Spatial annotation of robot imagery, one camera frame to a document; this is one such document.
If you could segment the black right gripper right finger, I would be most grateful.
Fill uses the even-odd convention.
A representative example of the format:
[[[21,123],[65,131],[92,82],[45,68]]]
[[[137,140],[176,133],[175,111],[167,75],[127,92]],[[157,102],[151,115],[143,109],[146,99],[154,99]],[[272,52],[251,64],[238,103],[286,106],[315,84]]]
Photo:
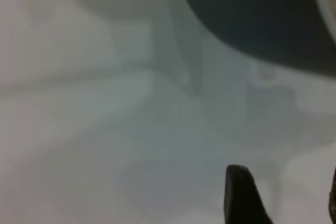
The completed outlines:
[[[336,170],[334,171],[328,204],[329,215],[333,224],[336,224]]]

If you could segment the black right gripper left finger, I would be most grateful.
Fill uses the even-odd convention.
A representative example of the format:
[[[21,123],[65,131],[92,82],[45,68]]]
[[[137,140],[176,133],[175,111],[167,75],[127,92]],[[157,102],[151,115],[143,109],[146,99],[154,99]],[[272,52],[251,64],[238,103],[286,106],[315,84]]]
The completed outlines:
[[[254,178],[247,167],[229,165],[226,168],[224,219],[227,224],[270,224]]]

